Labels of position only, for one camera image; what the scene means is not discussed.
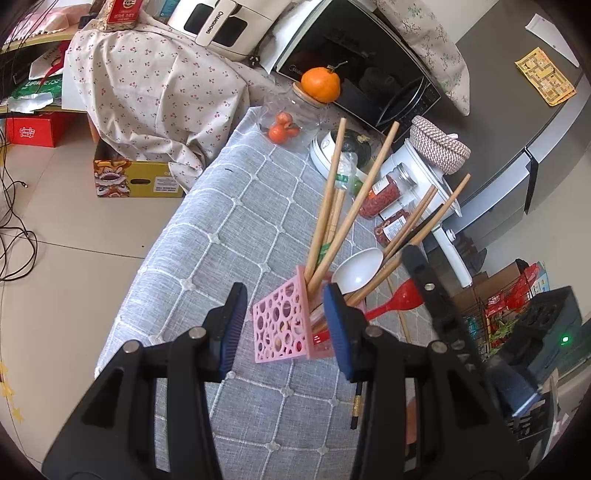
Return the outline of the orange fruit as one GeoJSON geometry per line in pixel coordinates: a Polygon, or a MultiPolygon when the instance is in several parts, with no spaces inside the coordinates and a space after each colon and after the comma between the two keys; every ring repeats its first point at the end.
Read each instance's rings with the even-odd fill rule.
{"type": "Polygon", "coordinates": [[[311,68],[301,76],[304,92],[321,103],[335,102],[341,95],[341,79],[329,67],[311,68]]]}

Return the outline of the red tea tin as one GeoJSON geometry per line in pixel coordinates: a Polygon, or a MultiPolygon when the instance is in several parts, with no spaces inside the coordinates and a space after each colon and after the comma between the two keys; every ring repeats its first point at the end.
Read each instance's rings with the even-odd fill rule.
{"type": "Polygon", "coordinates": [[[108,1],[106,3],[106,24],[134,24],[139,17],[142,3],[142,0],[108,1]]]}

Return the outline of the white plastic spoon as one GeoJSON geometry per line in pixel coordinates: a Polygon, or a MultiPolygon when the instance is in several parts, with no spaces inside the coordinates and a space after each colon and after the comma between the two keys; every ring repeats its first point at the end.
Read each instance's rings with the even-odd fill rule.
{"type": "Polygon", "coordinates": [[[332,283],[339,286],[342,294],[354,293],[374,278],[383,260],[384,254],[379,248],[373,247],[360,251],[335,269],[332,274],[332,283]]]}

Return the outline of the printed cardboard box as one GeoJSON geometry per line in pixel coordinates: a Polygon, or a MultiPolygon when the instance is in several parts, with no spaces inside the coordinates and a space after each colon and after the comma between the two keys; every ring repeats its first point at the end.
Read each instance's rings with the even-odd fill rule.
{"type": "Polygon", "coordinates": [[[128,160],[103,140],[96,145],[93,178],[98,198],[180,198],[184,195],[167,162],[128,160]]]}

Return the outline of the red plastic spoon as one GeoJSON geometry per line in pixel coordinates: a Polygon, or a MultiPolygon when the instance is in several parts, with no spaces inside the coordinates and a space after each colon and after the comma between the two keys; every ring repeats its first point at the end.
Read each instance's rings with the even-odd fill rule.
{"type": "Polygon", "coordinates": [[[392,298],[385,304],[368,311],[366,319],[373,321],[382,315],[391,311],[409,311],[414,310],[424,304],[421,292],[418,290],[412,279],[406,280],[401,284],[392,298]]]}

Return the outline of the small persimmon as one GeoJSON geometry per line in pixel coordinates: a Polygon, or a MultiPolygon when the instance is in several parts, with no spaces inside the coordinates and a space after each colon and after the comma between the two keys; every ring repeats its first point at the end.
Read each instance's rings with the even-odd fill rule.
{"type": "Polygon", "coordinates": [[[269,131],[267,131],[267,137],[269,137],[273,144],[281,145],[287,142],[287,140],[290,138],[290,135],[288,135],[287,129],[283,125],[273,124],[269,131]]]}

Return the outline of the pale bamboo chopstick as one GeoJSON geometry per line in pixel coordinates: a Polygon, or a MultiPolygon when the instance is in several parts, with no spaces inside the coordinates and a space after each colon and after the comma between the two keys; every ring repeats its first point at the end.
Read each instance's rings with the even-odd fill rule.
{"type": "Polygon", "coordinates": [[[315,274],[317,268],[318,253],[322,247],[322,239],[325,236],[325,228],[329,221],[329,214],[332,208],[332,194],[335,187],[335,175],[337,175],[339,167],[339,156],[342,152],[342,143],[344,142],[346,134],[346,118],[342,117],[339,120],[339,128],[337,136],[335,137],[335,150],[332,153],[331,167],[329,167],[329,176],[327,183],[325,183],[324,198],[322,198],[322,205],[320,213],[318,213],[317,224],[312,235],[310,251],[308,251],[307,263],[304,268],[304,279],[307,284],[311,283],[311,278],[315,274]]]}

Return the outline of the white electric cooking pot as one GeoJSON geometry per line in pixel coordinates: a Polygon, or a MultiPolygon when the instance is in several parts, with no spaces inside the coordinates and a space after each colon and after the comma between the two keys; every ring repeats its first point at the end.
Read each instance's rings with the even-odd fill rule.
{"type": "MultiPolygon", "coordinates": [[[[417,150],[415,150],[409,139],[406,139],[403,145],[384,162],[381,167],[381,177],[385,177],[399,165],[403,166],[404,170],[415,182],[415,186],[401,193],[398,200],[391,203],[379,214],[379,219],[385,221],[395,215],[400,209],[411,213],[427,194],[428,190],[434,186],[437,191],[421,217],[421,221],[424,222],[448,201],[453,190],[445,180],[443,172],[424,160],[417,150]]],[[[444,227],[444,221],[448,218],[456,220],[461,217],[462,211],[460,204],[458,200],[455,200],[439,223],[433,227],[431,233],[442,249],[461,286],[469,287],[473,284],[473,278],[460,253],[453,244],[456,236],[450,229],[444,227]]]]}

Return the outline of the dark green squash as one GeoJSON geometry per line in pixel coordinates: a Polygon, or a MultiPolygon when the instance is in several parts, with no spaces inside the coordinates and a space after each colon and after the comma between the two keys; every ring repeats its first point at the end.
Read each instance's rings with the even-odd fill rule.
{"type": "Polygon", "coordinates": [[[370,158],[372,158],[370,137],[351,129],[346,129],[344,142],[342,143],[342,152],[355,153],[356,165],[360,169],[363,169],[370,161],[370,158]]]}

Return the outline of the long curved bamboo chopstick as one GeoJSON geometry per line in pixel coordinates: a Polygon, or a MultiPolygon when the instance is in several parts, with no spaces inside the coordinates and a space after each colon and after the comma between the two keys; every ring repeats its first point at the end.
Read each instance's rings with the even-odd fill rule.
{"type": "Polygon", "coordinates": [[[372,166],[372,168],[370,168],[367,181],[363,184],[363,187],[360,190],[359,194],[356,195],[356,199],[355,201],[353,201],[353,205],[351,208],[349,208],[348,213],[346,213],[346,217],[342,222],[341,226],[339,226],[339,229],[335,232],[335,238],[334,240],[332,240],[328,252],[325,253],[325,257],[322,259],[320,265],[318,265],[317,268],[315,268],[315,274],[311,278],[311,283],[307,284],[306,282],[308,295],[314,295],[315,293],[317,293],[318,289],[320,289],[322,280],[325,278],[325,274],[327,274],[329,267],[331,267],[332,265],[332,260],[334,260],[335,255],[339,253],[339,249],[342,246],[342,242],[346,239],[346,236],[348,236],[349,230],[351,230],[353,223],[355,223],[356,218],[359,215],[359,211],[361,209],[363,201],[368,196],[370,187],[373,186],[378,174],[380,173],[383,163],[388,157],[391,145],[393,144],[393,141],[398,134],[399,128],[400,123],[398,121],[394,121],[383,143],[383,146],[377,156],[377,159],[374,162],[374,165],[372,166]]]}

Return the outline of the floral cloth on microwave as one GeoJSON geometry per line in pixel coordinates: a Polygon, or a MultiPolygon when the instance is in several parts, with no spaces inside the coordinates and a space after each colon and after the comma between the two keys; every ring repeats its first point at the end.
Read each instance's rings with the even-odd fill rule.
{"type": "Polygon", "coordinates": [[[393,25],[463,116],[470,104],[470,72],[448,32],[423,1],[377,1],[378,10],[393,25]]]}

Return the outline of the grey refrigerator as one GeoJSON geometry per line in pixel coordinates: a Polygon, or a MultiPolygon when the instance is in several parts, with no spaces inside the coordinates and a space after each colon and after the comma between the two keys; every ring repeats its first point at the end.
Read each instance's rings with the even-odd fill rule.
{"type": "Polygon", "coordinates": [[[590,83],[582,69],[544,44],[527,23],[546,12],[533,1],[497,2],[459,41],[470,72],[471,111],[463,116],[440,100],[427,117],[456,133],[472,151],[449,176],[462,214],[444,228],[489,246],[534,212],[570,174],[590,142],[590,83]],[[570,100],[548,106],[516,61],[541,48],[576,87],[570,100]]]}

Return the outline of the yellow paper note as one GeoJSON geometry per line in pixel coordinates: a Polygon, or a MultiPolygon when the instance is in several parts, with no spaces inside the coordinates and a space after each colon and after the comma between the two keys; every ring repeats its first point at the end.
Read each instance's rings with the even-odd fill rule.
{"type": "Polygon", "coordinates": [[[516,61],[515,66],[550,107],[566,102],[577,93],[573,84],[540,47],[516,61]]]}

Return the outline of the red cardboard box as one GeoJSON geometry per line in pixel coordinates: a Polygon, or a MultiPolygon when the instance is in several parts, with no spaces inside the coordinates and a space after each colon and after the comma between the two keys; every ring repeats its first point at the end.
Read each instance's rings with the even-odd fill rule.
{"type": "Polygon", "coordinates": [[[55,148],[74,117],[74,113],[68,112],[7,117],[6,138],[15,145],[55,148]]]}

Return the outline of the floral cloth cover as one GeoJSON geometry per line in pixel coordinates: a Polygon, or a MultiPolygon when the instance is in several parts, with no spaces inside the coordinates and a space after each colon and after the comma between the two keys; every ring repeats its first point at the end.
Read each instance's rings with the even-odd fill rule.
{"type": "Polygon", "coordinates": [[[79,30],[66,52],[101,139],[129,160],[165,162],[190,191],[249,107],[277,85],[141,14],[131,30],[79,30]]]}

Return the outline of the pink plastic utensil basket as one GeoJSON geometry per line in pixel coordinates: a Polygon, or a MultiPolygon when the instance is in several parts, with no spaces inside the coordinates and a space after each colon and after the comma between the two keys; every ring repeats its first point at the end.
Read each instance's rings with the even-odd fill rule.
{"type": "Polygon", "coordinates": [[[318,290],[308,301],[304,267],[297,265],[294,277],[252,305],[253,352],[256,363],[287,359],[320,360],[334,357],[330,338],[315,343],[311,308],[322,304],[318,290]]]}

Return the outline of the black chopstick gold tip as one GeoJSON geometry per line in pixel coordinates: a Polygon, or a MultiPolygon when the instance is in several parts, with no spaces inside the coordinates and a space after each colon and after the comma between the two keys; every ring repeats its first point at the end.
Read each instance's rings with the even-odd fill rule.
{"type": "Polygon", "coordinates": [[[362,412],[363,406],[363,382],[356,383],[356,392],[353,396],[353,409],[352,409],[352,416],[351,416],[351,423],[349,424],[349,428],[352,430],[356,430],[359,425],[359,420],[362,412]]]}

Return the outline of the short red labelled jar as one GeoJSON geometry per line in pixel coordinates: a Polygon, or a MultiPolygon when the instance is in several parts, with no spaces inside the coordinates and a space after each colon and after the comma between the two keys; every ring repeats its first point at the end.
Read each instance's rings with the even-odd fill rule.
{"type": "Polygon", "coordinates": [[[405,226],[408,217],[410,217],[410,213],[405,209],[401,209],[396,214],[384,220],[380,225],[377,225],[375,228],[377,242],[386,248],[405,226]]]}

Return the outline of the grey checkered tablecloth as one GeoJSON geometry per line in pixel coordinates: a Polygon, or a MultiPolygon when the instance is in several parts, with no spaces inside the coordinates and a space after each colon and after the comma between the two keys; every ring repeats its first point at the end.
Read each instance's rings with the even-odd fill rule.
{"type": "MultiPolygon", "coordinates": [[[[270,143],[249,109],[140,266],[97,368],[126,341],[151,346],[199,325],[233,284],[256,301],[304,263],[325,181],[304,150],[270,143]]],[[[245,322],[231,370],[207,386],[228,479],[346,479],[358,434],[355,388],[334,359],[256,363],[245,322]]]]}

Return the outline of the white bowl with plate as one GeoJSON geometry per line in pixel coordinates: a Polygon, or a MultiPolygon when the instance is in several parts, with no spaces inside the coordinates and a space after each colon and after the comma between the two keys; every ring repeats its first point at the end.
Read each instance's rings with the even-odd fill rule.
{"type": "MultiPolygon", "coordinates": [[[[335,130],[321,130],[311,140],[310,144],[311,162],[315,165],[315,168],[317,168],[318,172],[321,173],[325,179],[328,178],[329,167],[331,167],[332,153],[335,150],[335,135],[337,135],[335,130]]],[[[365,167],[363,167],[363,169],[360,169],[358,165],[356,165],[356,179],[359,179],[361,182],[367,179],[370,167],[373,166],[373,163],[377,157],[378,143],[372,137],[370,137],[370,145],[372,146],[372,158],[370,158],[370,161],[365,167]]],[[[342,152],[342,160],[349,159],[356,160],[356,154],[342,152]]]]}

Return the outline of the tall red goji jar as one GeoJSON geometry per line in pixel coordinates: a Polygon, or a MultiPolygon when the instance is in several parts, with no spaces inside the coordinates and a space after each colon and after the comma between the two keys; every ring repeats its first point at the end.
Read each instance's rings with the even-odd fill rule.
{"type": "Polygon", "coordinates": [[[417,183],[407,167],[403,163],[396,165],[370,188],[359,214],[372,219],[415,186],[417,183]]]}

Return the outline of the clear glass jar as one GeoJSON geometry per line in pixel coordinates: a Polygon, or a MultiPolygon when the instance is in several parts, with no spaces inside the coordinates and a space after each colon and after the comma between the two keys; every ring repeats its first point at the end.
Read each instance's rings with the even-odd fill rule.
{"type": "Polygon", "coordinates": [[[279,146],[294,150],[311,143],[321,131],[326,115],[327,105],[305,94],[300,84],[294,83],[283,92],[266,95],[257,116],[257,125],[267,139],[267,131],[273,124],[286,127],[290,138],[279,146]]]}

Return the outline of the brown wooden chopstick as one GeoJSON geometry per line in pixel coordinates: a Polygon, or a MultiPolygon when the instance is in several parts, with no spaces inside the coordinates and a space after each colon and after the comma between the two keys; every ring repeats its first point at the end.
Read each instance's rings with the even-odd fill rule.
{"type": "Polygon", "coordinates": [[[396,236],[394,236],[394,239],[385,249],[384,261],[389,260],[394,255],[394,252],[400,247],[400,245],[406,239],[408,234],[414,229],[415,225],[423,216],[425,210],[433,200],[436,193],[437,188],[434,185],[432,185],[425,194],[425,196],[422,198],[420,203],[418,204],[417,208],[413,211],[411,216],[408,217],[406,224],[403,226],[403,228],[401,228],[399,233],[396,236]]]}

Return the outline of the cream air fryer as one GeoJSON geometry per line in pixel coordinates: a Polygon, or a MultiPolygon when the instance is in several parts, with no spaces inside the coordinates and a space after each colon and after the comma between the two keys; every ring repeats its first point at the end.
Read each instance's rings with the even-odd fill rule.
{"type": "Polygon", "coordinates": [[[289,5],[287,0],[180,1],[168,25],[198,46],[240,61],[289,5]]]}

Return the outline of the woven rattan basket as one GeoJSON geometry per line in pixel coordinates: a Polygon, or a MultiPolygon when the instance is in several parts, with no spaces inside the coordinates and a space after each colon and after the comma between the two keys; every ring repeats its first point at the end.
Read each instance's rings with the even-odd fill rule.
{"type": "Polygon", "coordinates": [[[412,120],[410,143],[445,175],[457,173],[471,156],[471,149],[467,145],[419,115],[412,120]]]}

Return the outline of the black microwave oven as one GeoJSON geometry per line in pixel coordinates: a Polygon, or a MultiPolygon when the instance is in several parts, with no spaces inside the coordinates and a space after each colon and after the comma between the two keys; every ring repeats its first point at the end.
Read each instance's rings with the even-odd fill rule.
{"type": "Polygon", "coordinates": [[[358,1],[314,1],[287,41],[273,70],[301,80],[314,67],[335,67],[335,101],[365,126],[406,133],[417,115],[441,99],[435,81],[398,34],[358,1]]]}

